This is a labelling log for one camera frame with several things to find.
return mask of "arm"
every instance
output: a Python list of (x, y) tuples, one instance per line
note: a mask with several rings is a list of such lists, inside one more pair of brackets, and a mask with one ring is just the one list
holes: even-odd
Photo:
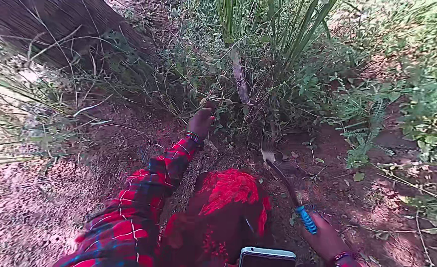
[(204, 108), (189, 121), (188, 130), (198, 136), (188, 134), (162, 156), (151, 159), (147, 168), (133, 173), (126, 189), (85, 225), (86, 233), (76, 239), (76, 252), (54, 266), (154, 266), (165, 198), (179, 185), (198, 147), (197, 137), (207, 134), (214, 119), (210, 113), (210, 108)]
[(337, 235), (334, 227), (317, 213), (311, 213), (310, 215), (317, 226), (317, 234), (313, 235), (302, 227), (301, 235), (316, 253), (327, 262), (327, 266), (361, 267), (352, 257), (350, 248)]

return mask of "tree trunk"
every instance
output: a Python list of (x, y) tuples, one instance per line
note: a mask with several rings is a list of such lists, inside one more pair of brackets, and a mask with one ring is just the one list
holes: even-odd
[(80, 58), (103, 58), (107, 50), (118, 48), (105, 36), (118, 40), (119, 35), (130, 55), (156, 62), (152, 38), (133, 29), (103, 0), (0, 0), (2, 40), (57, 68)]

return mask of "beaded bracelet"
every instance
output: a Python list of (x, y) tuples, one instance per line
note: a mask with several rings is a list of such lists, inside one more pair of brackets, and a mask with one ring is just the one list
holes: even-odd
[(338, 264), (337, 262), (340, 261), (344, 257), (352, 257), (352, 253), (348, 252), (348, 251), (344, 251), (344, 252), (341, 252), (341, 253), (335, 255), (335, 257), (329, 261), (328, 266), (336, 266), (336, 267), (340, 266), (340, 264)]
[(191, 131), (187, 131), (186, 132), (186, 138), (190, 138), (192, 139), (192, 141), (194, 141), (195, 143), (201, 143), (200, 142), (200, 138), (198, 137), (198, 135), (194, 132)]

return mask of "red plaid shirt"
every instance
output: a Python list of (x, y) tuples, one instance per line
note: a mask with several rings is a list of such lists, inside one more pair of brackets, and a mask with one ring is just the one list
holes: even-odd
[(147, 168), (128, 178), (129, 185), (85, 225), (78, 249), (54, 267), (153, 267), (159, 254), (159, 216), (165, 199), (179, 185), (197, 143), (183, 138)]

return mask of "hand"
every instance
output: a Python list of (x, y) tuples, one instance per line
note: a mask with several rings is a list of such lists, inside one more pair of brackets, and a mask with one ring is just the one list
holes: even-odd
[(205, 138), (210, 125), (215, 119), (215, 116), (212, 116), (213, 108), (214, 105), (208, 101), (205, 106), (189, 120), (187, 130), (196, 133), (202, 139)]
[(303, 226), (301, 235), (321, 258), (329, 262), (337, 254), (350, 250), (344, 240), (337, 235), (332, 225), (317, 213), (311, 213), (310, 216), (317, 226), (317, 234), (309, 233)]

